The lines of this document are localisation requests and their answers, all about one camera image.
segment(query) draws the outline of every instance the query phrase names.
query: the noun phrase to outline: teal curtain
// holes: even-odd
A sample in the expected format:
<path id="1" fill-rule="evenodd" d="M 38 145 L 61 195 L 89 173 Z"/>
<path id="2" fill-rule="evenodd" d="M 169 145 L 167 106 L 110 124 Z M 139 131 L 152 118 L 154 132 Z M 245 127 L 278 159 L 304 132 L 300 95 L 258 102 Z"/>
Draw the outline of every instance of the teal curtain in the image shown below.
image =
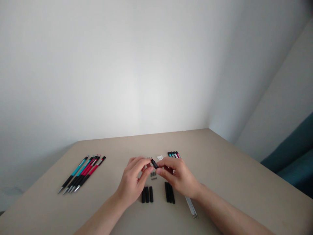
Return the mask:
<path id="1" fill-rule="evenodd" d="M 313 113 L 261 164 L 313 198 Z"/>

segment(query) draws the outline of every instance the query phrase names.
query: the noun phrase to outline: forearm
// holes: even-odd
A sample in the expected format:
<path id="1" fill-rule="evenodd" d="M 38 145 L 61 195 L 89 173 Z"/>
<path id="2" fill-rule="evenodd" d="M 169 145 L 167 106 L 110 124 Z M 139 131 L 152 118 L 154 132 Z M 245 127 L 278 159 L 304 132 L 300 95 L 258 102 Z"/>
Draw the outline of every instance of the forearm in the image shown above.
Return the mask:
<path id="1" fill-rule="evenodd" d="M 273 234 L 265 226 L 243 213 L 213 191 L 201 186 L 195 198 L 223 234 Z"/>
<path id="2" fill-rule="evenodd" d="M 112 195 L 75 234 L 110 234 L 125 210 L 126 207 Z"/>

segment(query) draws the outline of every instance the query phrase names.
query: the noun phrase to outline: table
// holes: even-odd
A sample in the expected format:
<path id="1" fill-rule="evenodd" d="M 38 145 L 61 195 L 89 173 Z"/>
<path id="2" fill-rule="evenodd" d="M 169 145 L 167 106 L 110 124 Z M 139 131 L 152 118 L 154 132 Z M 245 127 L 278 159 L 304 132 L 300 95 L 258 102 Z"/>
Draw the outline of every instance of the table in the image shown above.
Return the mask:
<path id="1" fill-rule="evenodd" d="M 178 151 L 201 183 L 274 233 L 312 233 L 313 200 L 210 129 L 79 141 L 0 216 L 0 233 L 72 234 L 115 192 L 130 157 L 158 161 L 168 151 Z M 107 159 L 77 193 L 57 194 L 87 154 Z M 220 234 L 196 202 L 198 220 L 177 191 L 176 204 L 167 203 L 164 181 L 148 178 L 154 202 L 139 198 L 112 234 Z"/>

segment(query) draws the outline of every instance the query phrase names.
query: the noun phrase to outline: hand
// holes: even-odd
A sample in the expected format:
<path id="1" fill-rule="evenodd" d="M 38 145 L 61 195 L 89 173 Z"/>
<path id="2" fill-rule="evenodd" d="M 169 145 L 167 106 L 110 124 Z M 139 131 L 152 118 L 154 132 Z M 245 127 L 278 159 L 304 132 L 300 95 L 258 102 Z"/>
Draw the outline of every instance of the hand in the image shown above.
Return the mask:
<path id="1" fill-rule="evenodd" d="M 133 204 L 140 196 L 148 176 L 154 169 L 150 163 L 151 159 L 144 157 L 131 158 L 129 160 L 120 185 L 115 192 L 116 198 L 122 203 L 125 209 Z"/>
<path id="2" fill-rule="evenodd" d="M 165 157 L 157 162 L 157 165 L 159 168 L 156 173 L 165 178 L 182 195 L 195 198 L 200 193 L 201 184 L 182 159 Z"/>

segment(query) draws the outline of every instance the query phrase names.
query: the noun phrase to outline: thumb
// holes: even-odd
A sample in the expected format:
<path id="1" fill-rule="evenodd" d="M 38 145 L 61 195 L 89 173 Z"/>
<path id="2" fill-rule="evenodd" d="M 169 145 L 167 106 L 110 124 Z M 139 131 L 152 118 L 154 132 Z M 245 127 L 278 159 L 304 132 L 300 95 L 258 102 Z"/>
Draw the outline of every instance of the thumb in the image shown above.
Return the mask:
<path id="1" fill-rule="evenodd" d="M 139 184 L 139 186 L 140 186 L 141 188 L 144 187 L 144 184 L 146 183 L 149 174 L 150 174 L 153 170 L 154 170 L 153 167 L 148 167 L 148 168 L 146 168 L 146 169 L 142 172 L 141 177 L 140 177 L 140 179 L 139 179 L 139 181 L 138 181 L 138 184 Z"/>
<path id="2" fill-rule="evenodd" d="M 170 184 L 175 181 L 175 176 L 160 167 L 156 169 L 156 173 L 166 179 Z"/>

